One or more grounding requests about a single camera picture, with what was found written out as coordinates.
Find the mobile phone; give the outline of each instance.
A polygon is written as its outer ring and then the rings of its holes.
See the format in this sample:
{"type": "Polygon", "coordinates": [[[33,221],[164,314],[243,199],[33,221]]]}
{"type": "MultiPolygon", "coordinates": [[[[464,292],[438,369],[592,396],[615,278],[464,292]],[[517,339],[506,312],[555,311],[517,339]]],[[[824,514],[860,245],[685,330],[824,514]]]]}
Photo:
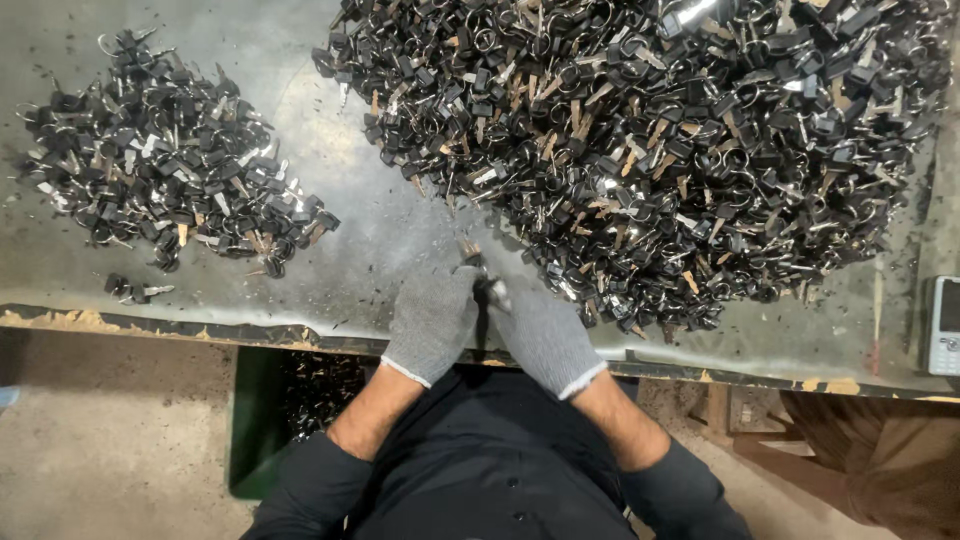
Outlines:
{"type": "Polygon", "coordinates": [[[939,276],[933,285],[927,371],[960,375],[960,277],[939,276]]]}

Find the dirt floor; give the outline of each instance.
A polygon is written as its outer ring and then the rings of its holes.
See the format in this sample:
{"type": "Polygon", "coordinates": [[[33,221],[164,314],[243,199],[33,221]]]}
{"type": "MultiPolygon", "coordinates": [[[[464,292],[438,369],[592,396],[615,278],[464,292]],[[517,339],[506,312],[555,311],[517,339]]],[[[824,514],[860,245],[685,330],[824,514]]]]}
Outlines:
{"type": "MultiPolygon", "coordinates": [[[[226,488],[236,350],[0,329],[0,540],[236,538],[252,503],[226,488]]],[[[695,435],[703,386],[644,380],[641,405],[724,482],[756,538],[896,538],[695,435]]],[[[641,538],[651,538],[647,531],[641,538]]]]}

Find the metal table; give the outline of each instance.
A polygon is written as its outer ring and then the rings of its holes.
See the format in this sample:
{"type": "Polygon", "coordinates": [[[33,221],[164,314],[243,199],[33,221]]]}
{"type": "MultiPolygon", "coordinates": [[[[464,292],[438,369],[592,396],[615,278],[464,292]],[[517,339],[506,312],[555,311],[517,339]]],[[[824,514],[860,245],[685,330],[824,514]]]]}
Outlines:
{"type": "MultiPolygon", "coordinates": [[[[157,26],[150,38],[155,49],[176,45],[184,61],[196,61],[208,78],[215,77],[215,61],[224,67],[245,99],[276,126],[291,177],[321,197],[343,225],[298,251],[282,280],[247,276],[258,268],[254,261],[219,258],[197,242],[182,250],[180,270],[165,275],[145,264],[152,258],[145,240],[136,240],[133,251],[87,245],[86,231],[57,217],[40,203],[39,193],[4,180],[0,325],[376,354],[387,338],[401,280],[456,265],[458,235],[478,242],[491,268],[535,277],[536,268],[520,260],[523,246],[501,230],[495,212],[462,199],[451,216],[442,199],[422,198],[397,168],[380,162],[378,149],[364,138],[361,117],[368,106],[353,94],[340,109],[339,88],[316,73],[309,55],[311,47],[325,43],[337,7],[304,0],[38,0],[7,6],[0,20],[4,177],[14,174],[9,161],[15,153],[32,145],[13,106],[47,98],[51,85],[44,74],[55,74],[66,90],[85,87],[98,72],[106,73],[108,57],[96,45],[98,35],[157,26]],[[103,293],[110,272],[176,290],[148,306],[121,306],[103,293]]],[[[953,89],[949,100],[958,102],[953,89]]],[[[944,117],[944,123],[954,122],[950,113],[944,117]]],[[[953,130],[942,130],[939,141],[917,156],[911,206],[898,212],[892,253],[876,264],[834,272],[806,302],[790,296],[770,305],[729,303],[719,330],[680,331],[673,344],[653,328],[644,341],[601,324],[590,331],[598,353],[631,375],[960,396],[950,380],[925,375],[918,361],[924,280],[955,274],[960,262],[960,198],[949,173],[958,147],[953,130]],[[878,361],[870,356],[875,317],[878,361]]],[[[482,348],[497,345],[492,336],[482,348]]]]}

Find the gloved hand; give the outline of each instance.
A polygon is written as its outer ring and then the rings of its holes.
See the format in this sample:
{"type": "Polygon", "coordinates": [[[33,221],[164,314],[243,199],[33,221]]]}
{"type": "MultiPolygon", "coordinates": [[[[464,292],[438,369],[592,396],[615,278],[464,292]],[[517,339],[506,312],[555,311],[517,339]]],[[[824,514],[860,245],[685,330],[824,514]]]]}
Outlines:
{"type": "Polygon", "coordinates": [[[560,400],[586,388],[607,361],[593,350],[576,306],[498,282],[488,311],[510,355],[560,400]]]}
{"type": "Polygon", "coordinates": [[[390,345],[380,358],[429,388],[467,346],[479,308],[473,286],[483,270],[461,266],[453,274],[415,276],[400,286],[390,323],[390,345]]]}

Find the pile of keys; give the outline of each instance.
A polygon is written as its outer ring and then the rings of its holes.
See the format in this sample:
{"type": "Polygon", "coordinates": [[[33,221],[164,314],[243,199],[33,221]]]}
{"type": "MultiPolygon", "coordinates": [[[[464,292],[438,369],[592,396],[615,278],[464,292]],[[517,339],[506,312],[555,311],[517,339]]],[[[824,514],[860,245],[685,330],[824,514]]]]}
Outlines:
{"type": "Polygon", "coordinates": [[[153,242],[150,264],[165,272],[193,236],[221,256],[260,256],[263,273],[282,277],[296,248],[340,221],[287,179],[273,127],[220,65],[214,84],[173,50],[152,53],[153,30],[124,30],[112,47],[100,36],[112,57],[106,85],[74,95],[54,80],[50,105],[19,107],[39,145],[20,158],[21,176],[92,242],[153,242]]]}
{"type": "Polygon", "coordinates": [[[585,325],[641,336],[887,249],[950,83],[942,0],[341,6],[313,60],[383,162],[503,208],[585,325]]]}
{"type": "Polygon", "coordinates": [[[285,357],[283,374],[283,413],[296,442],[326,431],[366,384],[359,356],[295,351],[285,357]]]}
{"type": "Polygon", "coordinates": [[[151,287],[146,283],[131,283],[130,280],[119,274],[107,276],[107,283],[104,285],[104,292],[109,294],[110,297],[118,299],[120,304],[125,306],[149,304],[150,297],[172,290],[174,290],[173,285],[151,287]]]}

